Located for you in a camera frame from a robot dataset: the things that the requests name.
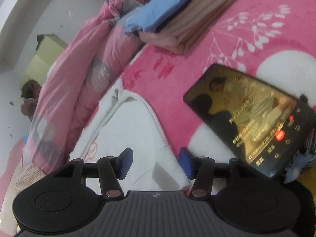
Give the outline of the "white garment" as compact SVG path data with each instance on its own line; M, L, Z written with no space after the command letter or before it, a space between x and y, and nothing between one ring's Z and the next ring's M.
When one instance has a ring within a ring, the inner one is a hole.
M102 157L118 157L126 148L133 150L133 162L120 181L124 193L190 188L155 112L118 79L99 101L70 158L94 163Z

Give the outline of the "pink folded clothes stack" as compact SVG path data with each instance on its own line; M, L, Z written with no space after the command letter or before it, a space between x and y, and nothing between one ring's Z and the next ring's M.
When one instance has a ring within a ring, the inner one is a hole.
M192 0L158 33L139 31L140 39L175 54L183 54L235 0Z

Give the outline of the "black smartphone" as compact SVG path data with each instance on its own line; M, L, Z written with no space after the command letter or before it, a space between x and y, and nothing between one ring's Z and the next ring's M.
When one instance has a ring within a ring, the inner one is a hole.
M263 80L213 64L183 101L249 166L273 178L315 125L315 111Z

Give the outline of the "person lying in bed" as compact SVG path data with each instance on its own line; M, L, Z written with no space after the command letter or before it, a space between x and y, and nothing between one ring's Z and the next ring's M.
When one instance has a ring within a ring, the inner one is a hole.
M20 97L23 99L21 104L21 113L26 116L30 121L33 120L33 116L37 107L38 98L40 95L41 86L33 79L25 82L21 88Z

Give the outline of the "pink grey floral quilt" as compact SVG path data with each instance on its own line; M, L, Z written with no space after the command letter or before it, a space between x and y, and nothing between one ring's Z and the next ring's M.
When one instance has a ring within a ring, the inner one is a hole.
M105 0L49 69L23 148L22 165L49 174L70 157L99 100L140 50L126 19L146 0Z

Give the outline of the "yellow-green cabinet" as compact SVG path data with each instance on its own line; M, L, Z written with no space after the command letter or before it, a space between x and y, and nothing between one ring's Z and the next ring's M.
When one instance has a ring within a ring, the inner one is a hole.
M40 34L37 42L35 55L26 68L23 83L35 80L42 86L49 69L68 44L54 34Z

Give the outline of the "blue folded garment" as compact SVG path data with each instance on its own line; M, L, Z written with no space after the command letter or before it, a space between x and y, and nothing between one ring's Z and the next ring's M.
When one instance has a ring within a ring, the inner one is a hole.
M126 20L124 33L127 35L137 31L153 33L189 1L191 0L150 0Z

